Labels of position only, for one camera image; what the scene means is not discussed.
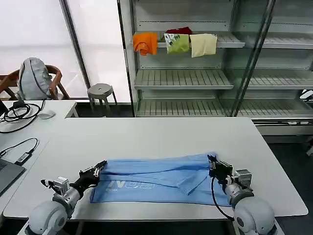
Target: blue t-shirt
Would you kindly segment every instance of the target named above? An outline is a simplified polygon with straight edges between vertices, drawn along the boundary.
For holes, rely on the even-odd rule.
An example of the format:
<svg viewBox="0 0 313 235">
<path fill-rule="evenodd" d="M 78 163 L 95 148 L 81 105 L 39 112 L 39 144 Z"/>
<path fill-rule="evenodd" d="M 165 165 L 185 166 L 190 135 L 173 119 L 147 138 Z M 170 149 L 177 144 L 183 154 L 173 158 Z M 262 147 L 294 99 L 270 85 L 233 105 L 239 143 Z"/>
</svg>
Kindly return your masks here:
<svg viewBox="0 0 313 235">
<path fill-rule="evenodd" d="M 114 160 L 101 171 L 91 203 L 162 202 L 213 205 L 206 153 L 155 160 Z M 218 205 L 229 207 L 222 186 L 214 182 Z"/>
</svg>

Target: white desk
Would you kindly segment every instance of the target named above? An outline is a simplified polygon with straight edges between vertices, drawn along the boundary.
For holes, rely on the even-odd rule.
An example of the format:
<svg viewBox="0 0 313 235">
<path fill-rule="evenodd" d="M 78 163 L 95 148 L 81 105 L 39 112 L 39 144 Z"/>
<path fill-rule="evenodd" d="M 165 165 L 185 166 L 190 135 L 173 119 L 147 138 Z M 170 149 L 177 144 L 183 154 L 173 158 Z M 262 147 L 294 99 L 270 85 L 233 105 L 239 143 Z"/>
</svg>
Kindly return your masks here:
<svg viewBox="0 0 313 235">
<path fill-rule="evenodd" d="M 33 165 L 3 214 L 28 217 L 53 191 L 41 179 L 78 178 L 79 170 L 104 159 L 178 157 L 215 151 L 234 169 L 247 168 L 252 188 L 275 216 L 308 210 L 251 120 L 210 118 L 68 118 Z M 198 220 L 224 218 L 214 206 L 172 203 L 90 204 L 91 189 L 76 206 L 77 220 Z M 223 210 L 232 215 L 231 208 Z"/>
<path fill-rule="evenodd" d="M 41 106 L 42 101 L 26 101 L 26 103 L 35 103 Z M 11 107 L 13 101 L 4 101 L 4 104 L 7 107 Z M 39 145 L 34 151 L 32 157 L 23 165 L 26 168 L 26 172 L 23 173 L 9 189 L 5 193 L 0 196 L 0 215 L 3 212 L 4 208 L 8 204 L 9 200 L 11 199 L 12 195 L 21 184 L 27 173 L 29 172 L 30 168 L 33 166 L 34 162 L 40 155 L 41 151 L 44 149 L 48 140 L 51 137 L 51 133 L 53 133 L 59 125 L 59 123 L 64 120 L 64 118 L 70 117 L 76 113 L 75 110 L 76 102 L 72 100 L 62 100 L 62 101 L 53 101 L 48 100 L 45 102 L 45 106 L 43 112 L 47 110 L 52 110 L 56 113 L 56 115 L 50 119 L 42 120 L 40 118 L 36 118 L 36 120 L 30 124 L 28 127 L 14 132 L 10 134 L 0 134 L 0 150 L 3 150 L 7 147 L 11 147 L 17 143 L 22 142 L 25 139 L 36 137 L 39 140 Z M 23 126 L 26 122 L 21 121 L 15 124 L 7 124 L 7 123 L 0 123 L 0 130 L 14 130 L 18 127 Z M 28 151 L 34 146 L 34 141 L 28 141 L 12 150 L 10 150 L 4 157 L 3 160 L 9 161 L 14 163 L 23 153 Z"/>
</svg>

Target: white mouse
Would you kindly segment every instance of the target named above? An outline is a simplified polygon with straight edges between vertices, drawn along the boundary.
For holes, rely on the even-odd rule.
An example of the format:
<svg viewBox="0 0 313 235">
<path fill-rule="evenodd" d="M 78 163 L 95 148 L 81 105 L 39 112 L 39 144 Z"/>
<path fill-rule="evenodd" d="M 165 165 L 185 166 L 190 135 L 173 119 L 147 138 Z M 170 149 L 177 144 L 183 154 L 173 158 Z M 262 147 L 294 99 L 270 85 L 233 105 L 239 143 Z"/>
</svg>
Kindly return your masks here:
<svg viewBox="0 0 313 235">
<path fill-rule="evenodd" d="M 55 112 L 53 112 L 52 110 L 47 110 L 44 113 L 39 113 L 38 117 L 40 117 L 41 119 L 49 119 L 52 118 L 56 115 Z"/>
</svg>

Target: backpack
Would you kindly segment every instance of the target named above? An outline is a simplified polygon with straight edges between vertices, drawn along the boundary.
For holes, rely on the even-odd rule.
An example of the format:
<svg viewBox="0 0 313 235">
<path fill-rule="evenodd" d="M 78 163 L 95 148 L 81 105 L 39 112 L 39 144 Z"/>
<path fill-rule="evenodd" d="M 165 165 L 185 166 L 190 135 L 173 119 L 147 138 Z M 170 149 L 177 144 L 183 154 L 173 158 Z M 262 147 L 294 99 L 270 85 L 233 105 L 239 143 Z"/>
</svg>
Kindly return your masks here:
<svg viewBox="0 0 313 235">
<path fill-rule="evenodd" d="M 52 76 L 49 75 L 43 61 L 30 57 L 21 64 L 18 79 L 18 96 L 22 100 L 52 99 L 49 86 Z"/>
</svg>

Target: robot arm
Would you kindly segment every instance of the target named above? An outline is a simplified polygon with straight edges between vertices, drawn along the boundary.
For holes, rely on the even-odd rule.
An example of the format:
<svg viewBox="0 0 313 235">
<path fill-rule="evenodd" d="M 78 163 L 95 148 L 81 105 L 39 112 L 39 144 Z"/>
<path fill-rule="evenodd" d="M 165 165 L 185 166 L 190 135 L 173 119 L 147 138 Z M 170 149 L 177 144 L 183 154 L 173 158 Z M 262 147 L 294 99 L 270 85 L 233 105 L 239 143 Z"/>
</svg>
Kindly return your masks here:
<svg viewBox="0 0 313 235">
<path fill-rule="evenodd" d="M 29 215 L 28 222 L 19 234 L 55 235 L 72 217 L 77 202 L 88 188 L 96 187 L 100 180 L 100 171 L 107 164 L 102 161 L 79 172 L 79 179 L 69 184 L 68 179 L 59 177 L 55 181 L 41 180 L 42 184 L 52 188 L 55 193 L 52 201 L 38 205 Z"/>
<path fill-rule="evenodd" d="M 283 234 L 277 229 L 274 211 L 270 204 L 255 197 L 250 183 L 252 174 L 244 169 L 235 171 L 233 167 L 225 162 L 219 162 L 216 157 L 208 155 L 210 161 L 209 175 L 212 182 L 216 178 L 222 185 L 224 193 L 228 196 L 228 202 L 234 210 L 234 217 L 223 213 L 230 220 L 235 221 L 238 228 L 246 235 L 277 235 Z"/>
</svg>

